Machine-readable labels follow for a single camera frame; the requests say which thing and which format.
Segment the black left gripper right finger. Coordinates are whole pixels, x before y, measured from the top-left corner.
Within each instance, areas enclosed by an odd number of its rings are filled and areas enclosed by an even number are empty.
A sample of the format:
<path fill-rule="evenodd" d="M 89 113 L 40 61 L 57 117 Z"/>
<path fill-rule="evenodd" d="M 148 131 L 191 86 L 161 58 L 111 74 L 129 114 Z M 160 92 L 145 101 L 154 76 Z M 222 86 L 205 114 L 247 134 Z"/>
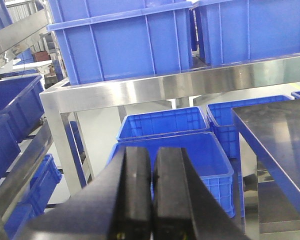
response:
<path fill-rule="evenodd" d="M 155 240 L 246 240 L 201 181 L 185 148 L 161 147 L 153 172 Z"/>

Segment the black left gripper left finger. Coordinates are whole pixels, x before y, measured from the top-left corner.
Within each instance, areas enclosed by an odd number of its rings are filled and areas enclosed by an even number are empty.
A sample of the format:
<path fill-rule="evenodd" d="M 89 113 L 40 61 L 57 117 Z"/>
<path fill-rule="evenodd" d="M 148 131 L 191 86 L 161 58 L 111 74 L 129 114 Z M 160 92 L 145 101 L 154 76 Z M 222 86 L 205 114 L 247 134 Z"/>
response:
<path fill-rule="evenodd" d="M 149 240 L 151 163 L 144 147 L 121 146 L 75 196 L 30 220 L 18 240 Z"/>

